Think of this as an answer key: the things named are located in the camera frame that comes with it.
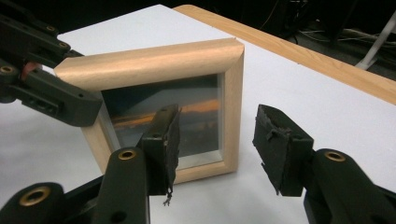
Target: glass pane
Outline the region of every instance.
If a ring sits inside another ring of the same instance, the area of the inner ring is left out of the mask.
[[[222,75],[189,77],[102,91],[121,147],[134,147],[155,112],[178,104],[178,169],[221,161]]]

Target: white tabletop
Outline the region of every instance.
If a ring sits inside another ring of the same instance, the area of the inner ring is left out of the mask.
[[[59,38],[97,54],[230,37],[155,6]],[[351,156],[379,186],[396,191],[396,106],[295,62],[246,46],[239,169],[175,186],[169,207],[150,197],[151,223],[307,223],[303,198],[276,196],[252,145],[258,104],[284,111],[315,139],[314,149]],[[51,181],[76,188],[100,175],[79,128],[20,102],[0,105],[0,205]]]

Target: wooden table edge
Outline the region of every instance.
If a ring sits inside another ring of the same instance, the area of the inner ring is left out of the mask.
[[[396,105],[396,82],[193,5],[173,10]]]

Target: white surface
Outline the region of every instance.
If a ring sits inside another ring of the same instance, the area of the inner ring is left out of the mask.
[[[156,6],[62,35],[83,54],[229,37]],[[355,159],[379,186],[396,191],[396,107],[247,42],[240,166],[236,173],[175,186],[171,206],[151,197],[151,223],[307,223],[303,198],[276,196],[252,145],[258,104],[283,110],[315,140]],[[0,204],[40,181],[69,191],[97,176],[79,128],[20,103],[0,105]]]

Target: wooden picture frame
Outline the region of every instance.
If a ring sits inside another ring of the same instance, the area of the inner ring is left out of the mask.
[[[237,169],[243,64],[244,45],[234,38],[226,38],[67,58],[54,71],[63,81],[98,93],[183,78],[216,76],[221,108],[217,124],[222,160],[177,168],[175,183],[180,183]],[[81,129],[103,173],[110,154],[120,148],[114,140],[118,137],[112,126],[104,104],[96,122]]]

